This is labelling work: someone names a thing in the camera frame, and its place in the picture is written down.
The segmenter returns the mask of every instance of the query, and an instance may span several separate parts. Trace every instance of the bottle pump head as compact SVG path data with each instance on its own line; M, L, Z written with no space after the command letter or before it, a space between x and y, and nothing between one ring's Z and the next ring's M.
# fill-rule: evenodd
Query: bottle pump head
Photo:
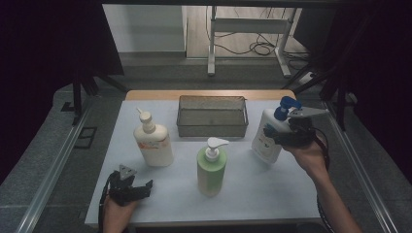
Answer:
M140 115L140 121L143 123L143 131L145 133L153 133L155 131L155 124L152 121L152 114L146 111L142 111L141 109L137 109Z
M286 120L288 118L288 113L289 113L289 109L291 107L295 107L297 109L302 108L302 105L300 104L299 101L289 97L289 96L284 96L281 99L281 106L278 107L275 111L275 113L273 114L273 116L278 119L278 120Z
M209 162L214 162L218 160L219 158L219 149L218 147L222 145L227 145L229 144L229 141L219 139L219 138L209 138L207 140L207 146L209 147L206 149L206 159Z

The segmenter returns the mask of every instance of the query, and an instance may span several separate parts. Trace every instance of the white lotion bottle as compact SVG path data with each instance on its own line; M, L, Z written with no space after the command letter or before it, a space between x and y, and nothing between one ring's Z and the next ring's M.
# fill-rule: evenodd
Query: white lotion bottle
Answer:
M169 131L164 125L155 124L151 113L138 111L142 124L135 128L133 135L146 164L153 167L169 166L174 160Z
M261 114L257 134L252 141L252 149L266 163L275 163L278 160L282 146L275 144L272 138L266 137L263 129L270 128L278 133L291 132L288 123L288 113L291 107L300 108L300 103L289 96L284 96L276 110L265 109Z

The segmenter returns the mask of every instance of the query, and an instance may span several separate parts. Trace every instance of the blue pump cap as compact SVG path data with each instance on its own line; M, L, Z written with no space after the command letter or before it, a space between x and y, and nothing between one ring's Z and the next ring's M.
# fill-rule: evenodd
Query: blue pump cap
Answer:
M299 101L289 97L289 96L284 96L281 99L281 106L278 107L275 111L275 113L273 114L273 116L277 119L277 120L286 120L288 118L288 113L289 113L289 109L291 107L295 107L297 109L302 108L302 105L300 104Z

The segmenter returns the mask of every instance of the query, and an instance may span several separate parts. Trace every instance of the wrist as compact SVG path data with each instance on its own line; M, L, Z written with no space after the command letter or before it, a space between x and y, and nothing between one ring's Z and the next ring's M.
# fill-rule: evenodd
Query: wrist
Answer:
M326 168L307 171L307 174L315 185L330 183L329 173L327 172Z

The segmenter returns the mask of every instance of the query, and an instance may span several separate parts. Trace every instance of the pump bottle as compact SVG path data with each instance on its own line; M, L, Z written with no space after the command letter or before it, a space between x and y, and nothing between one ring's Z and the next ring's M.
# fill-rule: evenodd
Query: pump bottle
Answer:
M279 157L282 146L264 135L263 128L270 127L279 133L291 132L288 123L288 113L291 107L300 108L301 105L289 96L284 96L280 106L274 109L265 109L261 115L257 134L252 141L252 149L255 154L266 163L275 163Z
M227 144L227 140L209 138L207 147L202 148L197 154L198 187L206 196L215 196L222 189L227 155L224 149L218 147Z
M146 164L154 167L169 166L174 158L167 128L155 124L151 113L137 110L142 124L135 128L133 135Z

